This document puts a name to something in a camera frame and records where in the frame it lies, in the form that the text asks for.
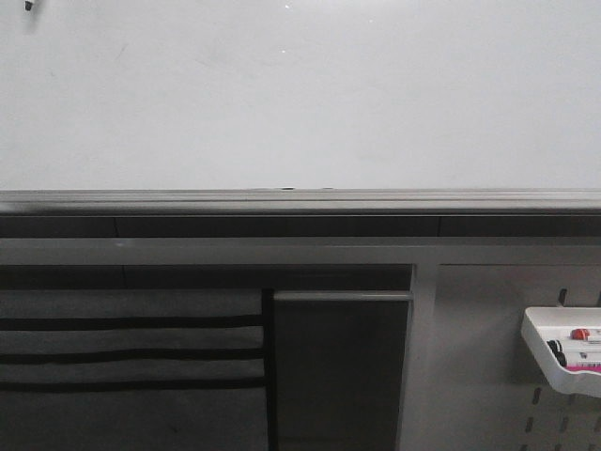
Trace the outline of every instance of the whiteboard tray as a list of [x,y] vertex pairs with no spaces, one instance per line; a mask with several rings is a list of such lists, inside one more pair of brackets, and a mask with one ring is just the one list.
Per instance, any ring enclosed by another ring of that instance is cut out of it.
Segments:
[[601,329],[601,308],[530,307],[522,322],[522,336],[551,387],[567,395],[601,397],[601,372],[569,371],[561,366],[548,340],[569,339],[573,329]]

